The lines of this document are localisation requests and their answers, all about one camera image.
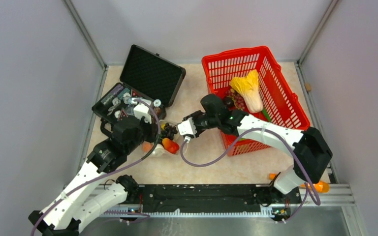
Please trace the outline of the orange fruit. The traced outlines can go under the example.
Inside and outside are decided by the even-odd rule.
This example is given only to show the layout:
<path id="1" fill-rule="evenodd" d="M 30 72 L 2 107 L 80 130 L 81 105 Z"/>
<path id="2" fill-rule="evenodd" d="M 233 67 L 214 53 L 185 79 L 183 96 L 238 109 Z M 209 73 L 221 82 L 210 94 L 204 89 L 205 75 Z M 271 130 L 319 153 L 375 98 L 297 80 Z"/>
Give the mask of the orange fruit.
<path id="1" fill-rule="evenodd" d="M 154 147 L 154 144 L 153 144 L 153 143 L 144 142 L 144 143 L 142 144 L 142 150 L 143 150 L 145 153 L 149 152 L 153 147 Z"/>

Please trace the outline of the black grape bunch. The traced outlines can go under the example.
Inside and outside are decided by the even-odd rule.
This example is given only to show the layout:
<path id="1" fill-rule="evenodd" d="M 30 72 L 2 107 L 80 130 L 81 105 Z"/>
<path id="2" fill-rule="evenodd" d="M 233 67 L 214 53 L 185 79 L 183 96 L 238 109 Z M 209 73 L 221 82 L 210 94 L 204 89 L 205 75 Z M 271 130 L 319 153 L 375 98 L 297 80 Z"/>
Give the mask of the black grape bunch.
<path id="1" fill-rule="evenodd" d="M 175 125 L 171 125 L 168 122 L 161 125 L 160 137 L 162 139 L 168 138 L 170 140 L 174 140 L 177 134 L 178 134 L 178 130 Z"/>

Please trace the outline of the clear zip top bag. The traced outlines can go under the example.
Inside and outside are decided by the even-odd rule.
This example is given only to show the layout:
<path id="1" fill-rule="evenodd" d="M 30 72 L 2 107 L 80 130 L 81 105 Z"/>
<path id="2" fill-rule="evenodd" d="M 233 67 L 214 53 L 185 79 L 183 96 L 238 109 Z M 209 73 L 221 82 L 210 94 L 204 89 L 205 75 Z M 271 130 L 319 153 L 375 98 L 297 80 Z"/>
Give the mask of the clear zip top bag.
<path id="1" fill-rule="evenodd" d="M 177 124 L 171 121 L 160 121 L 160 138 L 150 156 L 161 157 L 177 155 L 180 151 L 178 139 L 180 138 Z"/>

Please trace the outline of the red tomato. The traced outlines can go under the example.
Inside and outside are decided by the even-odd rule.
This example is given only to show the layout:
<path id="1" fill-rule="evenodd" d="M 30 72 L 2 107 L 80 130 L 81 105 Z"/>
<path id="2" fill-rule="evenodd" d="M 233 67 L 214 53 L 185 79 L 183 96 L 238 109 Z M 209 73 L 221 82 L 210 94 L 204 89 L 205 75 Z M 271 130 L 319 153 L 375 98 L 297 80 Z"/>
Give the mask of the red tomato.
<path id="1" fill-rule="evenodd" d="M 162 145 L 171 154 L 176 154 L 180 149 L 180 146 L 170 138 L 162 139 Z"/>

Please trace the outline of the napa cabbage toy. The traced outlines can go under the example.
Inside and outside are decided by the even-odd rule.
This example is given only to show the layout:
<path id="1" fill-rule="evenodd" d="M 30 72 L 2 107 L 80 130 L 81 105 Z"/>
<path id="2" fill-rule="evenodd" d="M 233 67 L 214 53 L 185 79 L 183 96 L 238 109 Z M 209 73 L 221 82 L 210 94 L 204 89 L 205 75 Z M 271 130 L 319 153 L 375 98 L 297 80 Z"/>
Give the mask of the napa cabbage toy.
<path id="1" fill-rule="evenodd" d="M 255 114 L 263 110 L 263 102 L 259 95 L 259 73 L 256 69 L 251 70 L 245 77 L 233 77 L 230 86 L 243 97 L 250 113 Z"/>

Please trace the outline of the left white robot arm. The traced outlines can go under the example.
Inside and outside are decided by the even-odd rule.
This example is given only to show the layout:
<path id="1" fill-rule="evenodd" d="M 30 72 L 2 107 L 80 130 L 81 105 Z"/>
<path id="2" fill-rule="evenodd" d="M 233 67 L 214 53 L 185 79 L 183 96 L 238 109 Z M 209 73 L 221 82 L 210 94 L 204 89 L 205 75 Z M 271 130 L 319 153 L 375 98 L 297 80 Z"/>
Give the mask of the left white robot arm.
<path id="1" fill-rule="evenodd" d="M 133 203 L 138 197 L 137 183 L 128 175 L 121 176 L 105 191 L 88 197 L 112 175 L 133 167 L 151 153 L 125 165 L 127 157 L 144 141 L 156 142 L 160 135 L 157 116 L 121 118 L 107 133 L 107 139 L 94 146 L 86 161 L 65 189 L 42 210 L 33 211 L 28 219 L 33 224 L 30 235 L 78 236 L 110 207 Z"/>

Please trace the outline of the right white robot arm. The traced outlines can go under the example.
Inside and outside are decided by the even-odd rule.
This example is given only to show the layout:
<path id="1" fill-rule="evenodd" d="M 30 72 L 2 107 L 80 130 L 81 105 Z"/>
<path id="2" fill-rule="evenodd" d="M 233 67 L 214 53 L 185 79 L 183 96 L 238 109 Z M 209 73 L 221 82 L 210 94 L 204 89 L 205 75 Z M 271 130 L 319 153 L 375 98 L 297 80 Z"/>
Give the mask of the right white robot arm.
<path id="1" fill-rule="evenodd" d="M 261 142 L 293 158 L 293 165 L 274 178 L 269 189 L 272 201 L 281 203 L 294 188 L 304 183 L 313 186 L 320 182 L 333 153 L 317 128 L 291 129 L 263 121 L 247 112 L 229 109 L 214 94 L 206 95 L 200 103 L 203 111 L 184 117 L 177 125 L 185 143 L 206 130 L 217 128 L 237 139 Z"/>

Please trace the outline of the purple grape bunch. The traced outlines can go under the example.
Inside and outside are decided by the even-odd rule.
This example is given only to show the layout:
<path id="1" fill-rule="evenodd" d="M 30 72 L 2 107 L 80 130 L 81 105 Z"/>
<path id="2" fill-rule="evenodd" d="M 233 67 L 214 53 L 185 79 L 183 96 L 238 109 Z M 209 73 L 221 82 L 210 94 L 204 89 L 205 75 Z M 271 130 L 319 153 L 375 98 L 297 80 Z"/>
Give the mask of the purple grape bunch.
<path id="1" fill-rule="evenodd" d="M 223 102 L 228 108 L 244 110 L 246 108 L 243 97 L 234 89 L 230 88 L 225 92 Z"/>

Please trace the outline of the black poker chip case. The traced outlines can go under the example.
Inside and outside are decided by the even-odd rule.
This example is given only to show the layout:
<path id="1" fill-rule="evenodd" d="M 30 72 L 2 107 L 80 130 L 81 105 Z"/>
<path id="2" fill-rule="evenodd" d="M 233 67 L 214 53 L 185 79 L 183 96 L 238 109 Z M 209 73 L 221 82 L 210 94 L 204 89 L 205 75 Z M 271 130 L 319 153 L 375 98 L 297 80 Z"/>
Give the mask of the black poker chip case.
<path id="1" fill-rule="evenodd" d="M 160 107 L 170 107 L 181 87 L 186 70 L 138 45 L 132 45 L 119 82 L 93 106 L 92 111 L 101 119 L 100 130 L 111 139 L 113 127 L 121 118 L 128 117 L 123 95 L 160 100 Z"/>

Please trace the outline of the red plastic basket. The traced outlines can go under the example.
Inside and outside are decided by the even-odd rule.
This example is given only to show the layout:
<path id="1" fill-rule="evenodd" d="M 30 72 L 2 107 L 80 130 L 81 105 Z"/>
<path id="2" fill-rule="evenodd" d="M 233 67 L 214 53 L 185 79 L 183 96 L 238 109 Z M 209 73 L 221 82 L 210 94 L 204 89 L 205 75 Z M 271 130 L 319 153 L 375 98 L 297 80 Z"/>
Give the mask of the red plastic basket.
<path id="1" fill-rule="evenodd" d="M 289 129 L 307 130 L 311 125 L 298 96 L 291 90 L 270 49 L 266 46 L 233 49 L 204 56 L 202 65 L 209 93 L 232 99 L 234 109 L 250 112 L 248 102 L 262 102 L 262 110 L 253 116 Z M 254 74 L 255 98 L 244 99 L 232 88 L 235 77 Z"/>

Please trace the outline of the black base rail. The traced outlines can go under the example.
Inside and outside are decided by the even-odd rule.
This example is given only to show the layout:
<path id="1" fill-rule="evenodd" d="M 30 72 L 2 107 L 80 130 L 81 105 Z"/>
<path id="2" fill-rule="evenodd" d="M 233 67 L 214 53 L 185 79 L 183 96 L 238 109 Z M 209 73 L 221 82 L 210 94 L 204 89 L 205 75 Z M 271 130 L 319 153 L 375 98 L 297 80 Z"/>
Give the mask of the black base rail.
<path id="1" fill-rule="evenodd" d="M 267 184 L 147 184 L 121 203 L 143 213 L 199 213 L 234 215 L 264 213 L 301 203 L 299 189 L 284 195 Z"/>

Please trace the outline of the orange handled tool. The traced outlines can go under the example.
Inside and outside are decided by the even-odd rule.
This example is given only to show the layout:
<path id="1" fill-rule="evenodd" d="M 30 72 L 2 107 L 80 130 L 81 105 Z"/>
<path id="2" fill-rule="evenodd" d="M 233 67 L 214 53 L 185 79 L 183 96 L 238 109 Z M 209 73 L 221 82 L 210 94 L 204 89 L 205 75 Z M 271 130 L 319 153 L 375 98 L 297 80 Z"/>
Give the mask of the orange handled tool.
<path id="1" fill-rule="evenodd" d="M 270 173 L 268 176 L 270 180 L 273 180 L 275 177 L 275 173 Z M 313 186 L 318 193 L 327 193 L 330 190 L 329 184 L 321 180 L 318 183 L 314 183 Z"/>

